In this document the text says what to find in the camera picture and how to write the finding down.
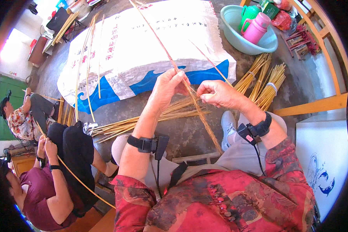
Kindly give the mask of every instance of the hand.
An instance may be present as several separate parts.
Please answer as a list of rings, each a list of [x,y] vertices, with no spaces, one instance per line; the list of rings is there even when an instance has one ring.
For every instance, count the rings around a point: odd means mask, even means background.
[[[28,94],[31,95],[31,89],[30,89],[30,88],[27,88],[27,89],[26,89],[26,94],[25,94],[25,96],[28,95]]]
[[[223,106],[236,109],[241,112],[247,104],[252,103],[252,101],[239,91],[220,80],[203,81],[197,89],[197,94],[200,96],[203,103],[206,102],[218,108]]]
[[[49,138],[46,138],[45,141],[45,151],[46,155],[49,158],[49,163],[51,165],[57,165],[58,163],[58,148],[57,145],[54,144]]]
[[[162,112],[170,105],[171,98],[174,94],[181,93],[187,96],[188,92],[182,83],[183,80],[188,85],[191,84],[183,71],[176,74],[174,68],[161,74],[157,78],[156,84],[149,96],[149,103],[152,103],[156,109],[159,109]]]
[[[45,141],[46,137],[41,135],[40,140],[38,141],[37,146],[37,156],[44,159],[45,158]]]

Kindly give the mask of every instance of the wooden chair frame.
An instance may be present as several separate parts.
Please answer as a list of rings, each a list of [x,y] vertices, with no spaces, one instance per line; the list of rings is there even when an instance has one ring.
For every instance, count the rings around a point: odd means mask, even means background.
[[[251,0],[242,0],[240,3],[240,6],[249,5]],[[344,67],[342,67],[342,72],[346,72],[348,76],[348,56],[345,52],[344,46],[342,41],[340,40],[340,37],[335,30],[333,24],[329,20],[329,17],[325,14],[323,9],[320,7],[320,5],[315,0],[306,0],[309,5],[311,5],[311,10],[306,14],[304,13],[303,9],[294,1],[289,0],[289,2],[297,9],[299,14],[303,17],[302,20],[299,23],[306,23],[307,27],[312,31],[313,35],[317,38],[318,44],[325,56],[325,59],[327,61],[327,64],[330,69],[331,76],[333,78],[334,82],[334,88],[335,88],[335,95],[316,100],[314,102],[292,106],[288,108],[283,109],[277,109],[274,110],[273,113],[279,115],[279,116],[289,116],[289,115],[297,115],[297,114],[308,114],[308,113],[316,113],[321,111],[327,111],[332,109],[340,109],[345,108],[347,106],[347,97],[348,93],[341,93],[339,88],[339,81],[338,77],[336,75],[333,62],[330,58],[330,55],[326,49],[324,39],[330,35],[333,40],[333,45],[335,45],[338,48],[339,55],[343,59]],[[312,14],[316,14],[320,19],[324,22],[325,27],[322,28],[322,30],[318,31],[317,28],[314,26],[314,24],[311,21]]]

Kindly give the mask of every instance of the pink thermos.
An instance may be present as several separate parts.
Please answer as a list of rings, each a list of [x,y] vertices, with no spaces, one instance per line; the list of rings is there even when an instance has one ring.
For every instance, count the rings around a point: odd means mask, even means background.
[[[244,32],[243,28],[246,22],[249,22],[250,25]],[[260,12],[258,13],[255,19],[245,20],[242,26],[241,34],[247,41],[253,44],[257,44],[259,40],[263,37],[263,35],[267,32],[267,27],[269,26],[269,24],[270,18],[266,14]]]

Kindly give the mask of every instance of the cardboard box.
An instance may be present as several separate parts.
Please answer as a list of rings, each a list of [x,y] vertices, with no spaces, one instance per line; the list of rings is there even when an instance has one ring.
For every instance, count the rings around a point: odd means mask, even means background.
[[[261,0],[259,4],[262,6],[262,12],[268,15],[270,19],[273,19],[280,11],[280,9],[273,5],[273,1],[271,0]]]

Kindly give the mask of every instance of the gray sneaker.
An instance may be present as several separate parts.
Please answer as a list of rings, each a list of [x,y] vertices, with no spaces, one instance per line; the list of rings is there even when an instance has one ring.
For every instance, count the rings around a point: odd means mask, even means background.
[[[223,140],[222,140],[222,149],[226,151],[231,145],[228,143],[228,136],[233,133],[236,133],[235,125],[236,120],[232,112],[227,110],[222,115],[221,125],[223,129]]]

